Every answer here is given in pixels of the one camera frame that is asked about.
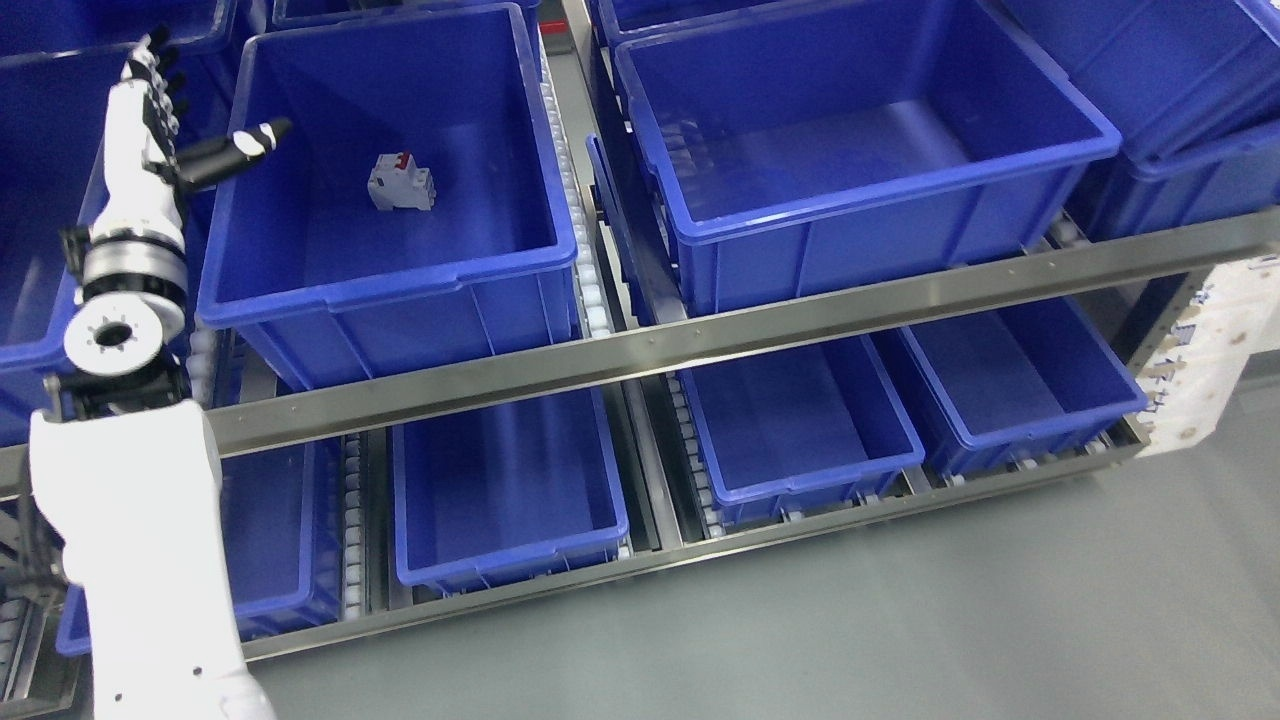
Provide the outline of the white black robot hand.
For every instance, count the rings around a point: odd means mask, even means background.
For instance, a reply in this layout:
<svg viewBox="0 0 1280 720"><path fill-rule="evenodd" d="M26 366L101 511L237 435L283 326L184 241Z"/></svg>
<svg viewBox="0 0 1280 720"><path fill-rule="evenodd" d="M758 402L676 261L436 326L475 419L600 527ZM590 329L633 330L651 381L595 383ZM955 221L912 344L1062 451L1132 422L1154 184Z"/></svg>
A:
<svg viewBox="0 0 1280 720"><path fill-rule="evenodd" d="M172 32L155 26L134 44L110 87L102 137L108 200L90 223L92 245L141 240L186 249L186 200L248 170L275 151L293 129L287 117L247 126L186 149L177 146L180 87L168 72L179 53Z"/></svg>

